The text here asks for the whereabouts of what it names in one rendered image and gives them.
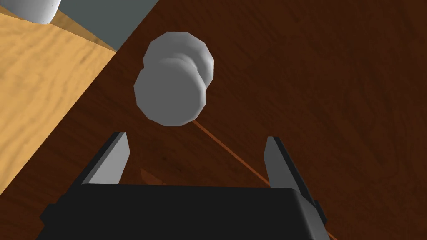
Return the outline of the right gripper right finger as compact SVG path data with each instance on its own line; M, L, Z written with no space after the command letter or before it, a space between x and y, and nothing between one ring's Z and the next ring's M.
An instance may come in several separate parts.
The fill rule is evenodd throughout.
M264 161L270 187L295 189L310 204L316 205L308 187L279 137L269 136L267 138Z

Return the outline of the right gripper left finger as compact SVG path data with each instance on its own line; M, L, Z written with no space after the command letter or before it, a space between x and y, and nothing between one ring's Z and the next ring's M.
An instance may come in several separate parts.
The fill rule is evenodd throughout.
M118 184L129 155L127 134L114 132L75 179L75 185Z

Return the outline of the dark brown wooden door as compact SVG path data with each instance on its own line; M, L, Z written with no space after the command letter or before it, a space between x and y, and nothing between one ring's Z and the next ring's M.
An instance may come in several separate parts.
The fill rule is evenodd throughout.
M138 109L149 42L189 32L215 78L195 123ZM427 0L159 0L0 195L0 240L35 240L114 131L122 183L267 187L278 136L339 240L427 240Z

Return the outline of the grey round door knob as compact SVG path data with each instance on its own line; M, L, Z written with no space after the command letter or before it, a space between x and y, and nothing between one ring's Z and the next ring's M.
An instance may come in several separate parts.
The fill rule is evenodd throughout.
M206 105L214 59L206 44L188 32L166 32L150 42L134 85L143 114L163 126L195 120Z
M16 16L37 24L49 24L61 0L0 0L0 6Z

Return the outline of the light wooden door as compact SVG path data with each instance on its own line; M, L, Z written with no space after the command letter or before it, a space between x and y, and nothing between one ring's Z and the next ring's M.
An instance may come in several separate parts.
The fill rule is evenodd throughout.
M0 194L115 53L60 11L39 25L0 6Z

